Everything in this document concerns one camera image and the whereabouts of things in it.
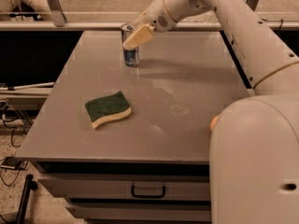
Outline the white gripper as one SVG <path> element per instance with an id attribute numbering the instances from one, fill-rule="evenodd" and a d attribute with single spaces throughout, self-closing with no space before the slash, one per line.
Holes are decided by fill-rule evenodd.
<path id="1" fill-rule="evenodd" d="M 133 50 L 153 38 L 153 33 L 166 32 L 177 25 L 167 8 L 167 0 L 154 0 L 134 21 L 135 30 L 124 40 L 123 47 Z"/>

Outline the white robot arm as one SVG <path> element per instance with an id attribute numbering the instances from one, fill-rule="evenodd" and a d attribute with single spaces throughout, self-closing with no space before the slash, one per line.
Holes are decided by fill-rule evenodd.
<path id="1" fill-rule="evenodd" d="M 207 11 L 253 88 L 213 127 L 212 224 L 299 224 L 299 58 L 250 7 L 243 0 L 154 0 L 123 45 L 134 49 Z"/>

